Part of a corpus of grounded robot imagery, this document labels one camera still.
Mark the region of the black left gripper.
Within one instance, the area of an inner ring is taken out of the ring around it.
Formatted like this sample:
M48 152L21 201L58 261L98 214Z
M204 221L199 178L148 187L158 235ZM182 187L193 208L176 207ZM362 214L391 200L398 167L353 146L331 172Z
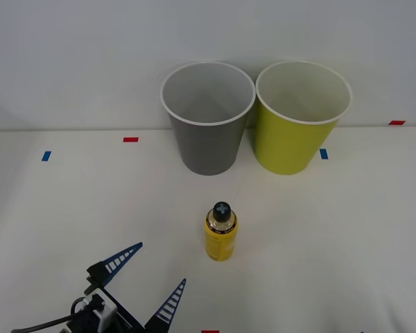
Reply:
M121 270L121 268L134 256L143 243L139 242L115 255L91 265L87 272L91 284L89 296L99 295L104 300L104 309L96 310L94 313L99 319L97 332L149 332L168 333L177 307L182 298L187 280L183 279L170 296L159 307L155 314L148 320L145 327L116 300L104 287Z

